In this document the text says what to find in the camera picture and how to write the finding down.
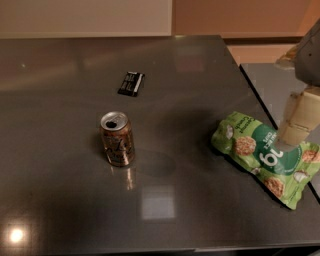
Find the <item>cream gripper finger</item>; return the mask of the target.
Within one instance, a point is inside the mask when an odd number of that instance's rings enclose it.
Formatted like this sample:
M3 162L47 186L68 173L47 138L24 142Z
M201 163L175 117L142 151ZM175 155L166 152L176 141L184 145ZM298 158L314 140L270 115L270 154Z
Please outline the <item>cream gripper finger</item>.
M298 51L298 46L290 48L285 54L278 58L275 66L283 70L291 70L295 68L295 59Z
M297 146L319 125L320 87L308 86L302 92L290 95L278 129L278 141Z

